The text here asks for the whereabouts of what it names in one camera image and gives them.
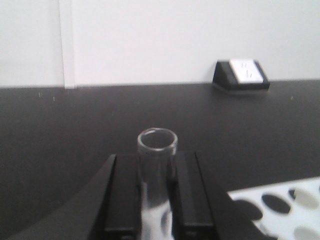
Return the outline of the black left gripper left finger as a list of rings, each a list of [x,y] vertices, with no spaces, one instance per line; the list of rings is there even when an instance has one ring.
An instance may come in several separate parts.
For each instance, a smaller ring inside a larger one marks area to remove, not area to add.
[[[137,158],[112,154],[105,166],[106,187],[93,222],[89,240],[135,240],[139,226]]]

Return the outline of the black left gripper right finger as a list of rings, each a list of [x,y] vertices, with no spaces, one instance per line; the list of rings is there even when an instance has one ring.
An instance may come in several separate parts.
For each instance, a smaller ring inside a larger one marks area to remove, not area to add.
[[[226,193],[217,185],[207,193],[195,152],[175,157],[174,217],[178,240],[229,240]]]

